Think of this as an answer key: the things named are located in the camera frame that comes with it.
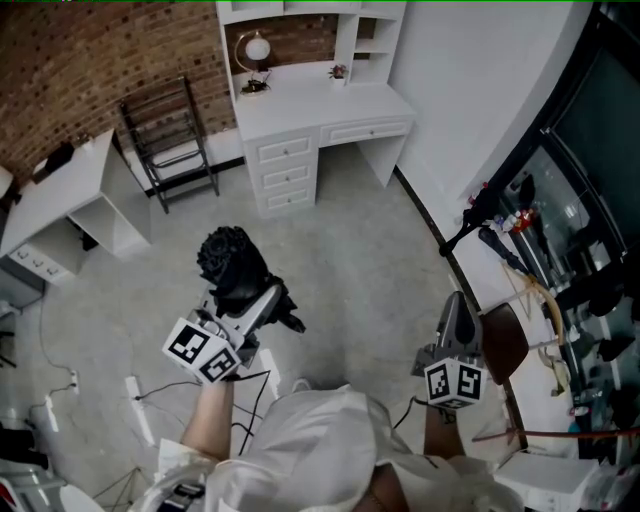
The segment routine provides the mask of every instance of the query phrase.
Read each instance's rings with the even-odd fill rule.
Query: sleeve
[[[213,472],[218,462],[193,448],[163,439],[160,441],[155,483],[134,503],[129,512],[157,512],[178,484],[198,482],[204,486],[207,476]]]

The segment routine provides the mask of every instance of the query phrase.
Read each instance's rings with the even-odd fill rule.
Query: person
[[[296,382],[246,454],[232,457],[233,386],[202,387],[181,443],[162,440],[156,483],[131,512],[524,510],[490,476],[456,471],[455,414],[430,408],[425,449],[433,456],[416,455],[387,410],[350,385],[319,391]]]

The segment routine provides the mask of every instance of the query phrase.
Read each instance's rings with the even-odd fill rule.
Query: white shirt
[[[490,477],[463,478],[444,459],[412,454],[387,410],[345,386],[274,402],[248,452],[228,461],[163,440],[157,483],[131,511],[156,512],[178,483],[199,480],[205,496],[189,512],[347,512],[385,464],[412,511],[523,510]]]

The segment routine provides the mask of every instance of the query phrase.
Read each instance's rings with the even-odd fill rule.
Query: desk drawer
[[[294,165],[291,168],[285,167],[282,170],[261,175],[259,177],[259,185],[262,191],[270,192],[281,188],[283,185],[294,185],[315,177],[315,169],[315,162],[300,162],[298,165]]]
[[[286,160],[289,157],[311,155],[313,151],[311,137],[305,135],[283,142],[258,146],[258,163],[260,165],[271,164]]]
[[[244,152],[252,171],[289,165],[292,160],[315,160],[318,157],[319,130],[297,130],[245,142]]]
[[[290,187],[286,192],[257,197],[260,215],[275,217],[313,206],[316,199],[315,189],[315,183],[305,180],[304,185]]]
[[[410,127],[411,121],[402,118],[323,126],[320,129],[320,147],[404,135],[409,132]]]

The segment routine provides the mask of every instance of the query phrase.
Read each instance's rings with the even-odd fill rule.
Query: desk lamp
[[[22,196],[18,193],[16,186],[11,186],[13,183],[13,174],[0,165],[0,197],[4,197],[6,195],[9,199],[13,199],[15,203],[18,204],[20,199],[22,199]]]
[[[238,38],[235,49],[233,51],[233,54],[238,66],[240,66],[245,71],[249,72],[249,81],[247,82],[247,85],[245,85],[242,88],[241,94],[244,94],[246,96],[256,96],[258,94],[262,94],[263,92],[266,92],[267,89],[269,89],[269,86],[267,85],[267,78],[269,78],[269,75],[267,74],[266,77],[263,77],[261,75],[260,79],[254,78],[256,71],[242,64],[242,62],[240,62],[240,59],[238,58],[238,47],[240,46],[240,43],[245,37],[250,35],[253,35],[253,38],[251,38],[247,42],[247,45],[244,48],[244,52],[247,58],[249,58],[250,60],[256,63],[258,72],[262,71],[261,68],[266,68],[266,66],[264,65],[264,61],[269,56],[269,53],[271,52],[271,45],[269,44],[269,41],[264,39],[260,35],[260,32],[256,30],[251,32],[245,32],[244,34],[242,34]]]

